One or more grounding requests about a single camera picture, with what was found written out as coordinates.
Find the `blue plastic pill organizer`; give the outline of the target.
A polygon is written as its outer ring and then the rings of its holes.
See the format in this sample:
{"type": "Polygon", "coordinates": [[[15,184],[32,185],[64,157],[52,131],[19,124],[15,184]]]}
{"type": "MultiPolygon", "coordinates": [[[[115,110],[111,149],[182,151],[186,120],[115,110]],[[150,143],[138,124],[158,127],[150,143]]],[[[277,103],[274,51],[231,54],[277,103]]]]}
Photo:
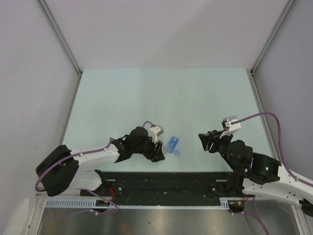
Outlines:
{"type": "Polygon", "coordinates": [[[181,152],[177,149],[178,143],[179,143],[179,138],[177,137],[171,137],[171,139],[167,143],[167,145],[171,146],[172,148],[171,154],[177,157],[181,155],[181,152]]]}

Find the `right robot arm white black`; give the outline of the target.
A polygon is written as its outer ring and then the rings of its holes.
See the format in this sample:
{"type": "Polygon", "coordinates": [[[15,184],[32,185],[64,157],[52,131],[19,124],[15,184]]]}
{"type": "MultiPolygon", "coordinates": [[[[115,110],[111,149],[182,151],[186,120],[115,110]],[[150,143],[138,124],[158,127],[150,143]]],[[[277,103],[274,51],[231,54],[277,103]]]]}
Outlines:
{"type": "Polygon", "coordinates": [[[219,153],[230,166],[225,190],[230,196],[254,194],[273,197],[313,215],[313,189],[300,179],[292,178],[278,160],[260,153],[232,135],[209,131],[198,135],[204,151],[219,153]]]}

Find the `clear glass pill bottle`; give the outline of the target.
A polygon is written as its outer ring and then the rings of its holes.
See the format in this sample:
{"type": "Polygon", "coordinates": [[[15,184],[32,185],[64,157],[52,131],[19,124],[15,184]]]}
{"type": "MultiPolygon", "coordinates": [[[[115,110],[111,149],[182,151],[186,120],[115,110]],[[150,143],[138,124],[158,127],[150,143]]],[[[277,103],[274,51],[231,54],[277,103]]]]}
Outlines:
{"type": "Polygon", "coordinates": [[[167,153],[171,154],[171,153],[172,153],[172,148],[171,148],[171,146],[169,146],[169,145],[163,145],[163,146],[162,146],[162,153],[163,153],[163,154],[167,154],[167,153]]]}

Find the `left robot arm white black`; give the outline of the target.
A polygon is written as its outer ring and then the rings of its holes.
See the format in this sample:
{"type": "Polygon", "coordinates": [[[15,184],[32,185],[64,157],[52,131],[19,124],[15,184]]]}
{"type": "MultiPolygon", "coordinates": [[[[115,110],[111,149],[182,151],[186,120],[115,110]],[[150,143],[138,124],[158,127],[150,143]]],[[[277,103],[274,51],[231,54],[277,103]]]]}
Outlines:
{"type": "Polygon", "coordinates": [[[35,190],[46,192],[49,197],[68,189],[90,190],[96,195],[104,195],[108,183],[101,179],[99,167],[126,161],[134,154],[153,163],[163,161],[162,142],[158,140],[162,133],[163,128],[153,124],[149,129],[138,126],[128,135],[110,138],[106,146],[92,150],[72,151],[66,145],[59,145],[36,167],[35,190]]]}

